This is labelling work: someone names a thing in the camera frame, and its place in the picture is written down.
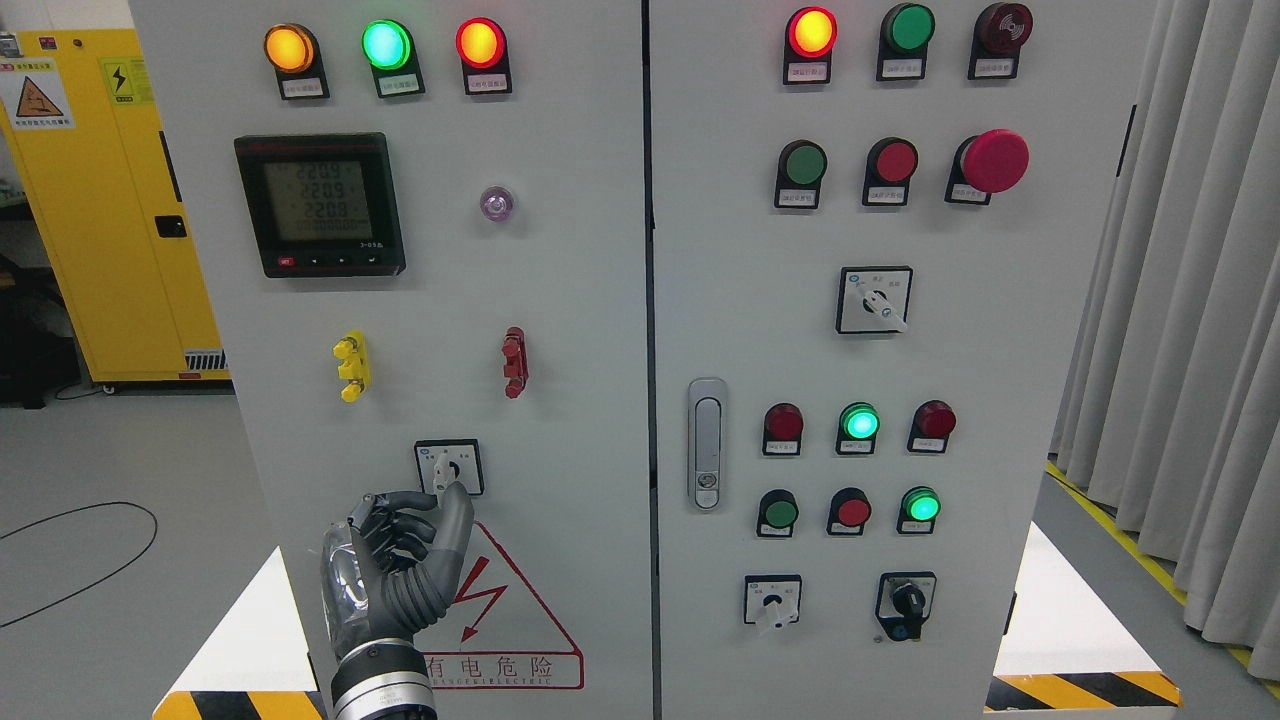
electrical hazard warning sign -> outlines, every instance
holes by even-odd
[[[0,104],[13,129],[72,129],[70,102],[51,59],[0,61]]]
[[[416,638],[436,691],[585,685],[582,651],[481,523],[471,533],[453,606]]]
[[[106,82],[106,96],[113,105],[152,105],[156,96],[151,94],[151,76],[141,55],[133,58],[102,58],[102,79]]]

yellow cabinet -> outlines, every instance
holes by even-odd
[[[4,136],[93,380],[228,379],[137,35],[19,44]]]

white curtain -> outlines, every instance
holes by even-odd
[[[1277,0],[1161,3],[1053,450],[1280,680],[1277,58]]]

lcd display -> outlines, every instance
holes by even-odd
[[[262,172],[280,240],[374,238],[358,160],[264,163]]]

gray floor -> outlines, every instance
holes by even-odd
[[[1183,625],[1183,607],[1051,477],[1041,480],[1036,524],[1183,691],[1179,720],[1280,717],[1280,701],[1225,650]]]
[[[104,397],[0,407],[0,534],[131,501],[154,546],[111,579],[0,629],[0,717],[145,720],[274,543],[236,398]],[[1178,683],[1181,720],[1280,717],[1225,651],[1050,478],[1036,521]],[[141,511],[113,506],[0,541],[0,624],[136,555]]]

